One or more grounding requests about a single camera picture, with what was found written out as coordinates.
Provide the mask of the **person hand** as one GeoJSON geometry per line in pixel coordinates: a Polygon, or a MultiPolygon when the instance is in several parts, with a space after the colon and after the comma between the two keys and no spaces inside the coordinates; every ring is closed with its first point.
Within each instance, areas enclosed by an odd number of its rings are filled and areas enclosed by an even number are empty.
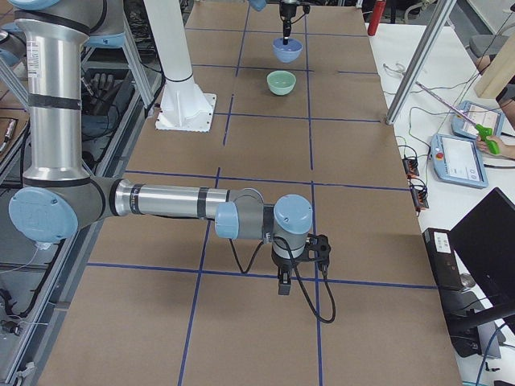
{"type": "MultiPolygon", "coordinates": [[[[507,145],[500,138],[495,137],[495,136],[489,136],[488,140],[492,141],[492,142],[495,142],[497,144],[497,146],[499,148],[498,156],[504,157],[504,158],[515,159],[515,147],[514,147],[514,145],[507,145]]],[[[485,152],[487,154],[493,154],[490,151],[490,149],[488,148],[488,144],[486,142],[484,142],[481,139],[481,137],[477,137],[476,138],[476,144],[477,144],[477,147],[481,151],[483,151],[483,152],[485,152]]]]}

